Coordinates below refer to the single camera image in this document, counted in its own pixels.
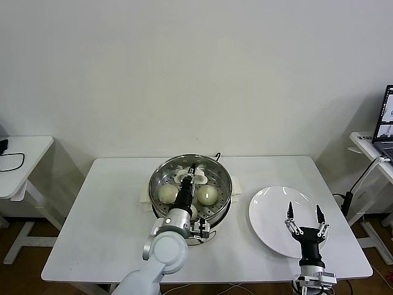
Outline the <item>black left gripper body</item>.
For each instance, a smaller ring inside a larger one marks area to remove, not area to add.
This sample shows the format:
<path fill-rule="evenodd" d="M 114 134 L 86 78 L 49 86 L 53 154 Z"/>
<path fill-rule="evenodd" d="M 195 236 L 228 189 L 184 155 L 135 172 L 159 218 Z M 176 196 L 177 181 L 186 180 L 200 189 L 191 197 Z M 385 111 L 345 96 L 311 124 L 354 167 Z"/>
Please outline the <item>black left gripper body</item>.
<path fill-rule="evenodd" d="M 186 212 L 192 212 L 191 205 L 193 200 L 193 180 L 184 179 L 182 186 L 174 202 L 174 208 Z"/>

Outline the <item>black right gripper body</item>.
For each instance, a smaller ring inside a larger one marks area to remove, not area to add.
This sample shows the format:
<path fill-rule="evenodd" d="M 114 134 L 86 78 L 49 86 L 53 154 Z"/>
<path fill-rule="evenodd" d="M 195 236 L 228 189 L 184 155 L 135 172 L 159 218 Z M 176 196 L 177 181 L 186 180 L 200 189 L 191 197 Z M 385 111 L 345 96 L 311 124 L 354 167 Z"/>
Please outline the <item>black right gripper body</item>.
<path fill-rule="evenodd" d="M 317 236 L 319 230 L 310 227 L 301 227 L 300 229 L 302 234 L 291 234 L 300 243 L 302 258 L 299 261 L 299 266 L 325 267 L 319 252 L 319 244 L 324 241 L 324 238 Z"/>

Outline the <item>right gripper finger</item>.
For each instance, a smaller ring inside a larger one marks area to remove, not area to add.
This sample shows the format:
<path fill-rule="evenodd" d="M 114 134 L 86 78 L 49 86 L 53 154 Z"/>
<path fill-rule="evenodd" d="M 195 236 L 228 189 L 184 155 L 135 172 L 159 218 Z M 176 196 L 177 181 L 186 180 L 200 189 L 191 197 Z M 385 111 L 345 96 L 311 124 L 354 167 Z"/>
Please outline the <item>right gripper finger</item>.
<path fill-rule="evenodd" d="M 316 205 L 316 215 L 317 222 L 319 224 L 319 232 L 317 233 L 317 236 L 325 237 L 329 228 L 329 224 L 326 223 L 324 213 L 322 212 L 319 205 Z"/>
<path fill-rule="evenodd" d="M 289 202 L 289 207 L 287 210 L 287 219 L 284 221 L 284 223 L 291 234 L 303 235 L 303 231 L 295 223 L 294 209 L 292 206 L 292 202 Z"/>

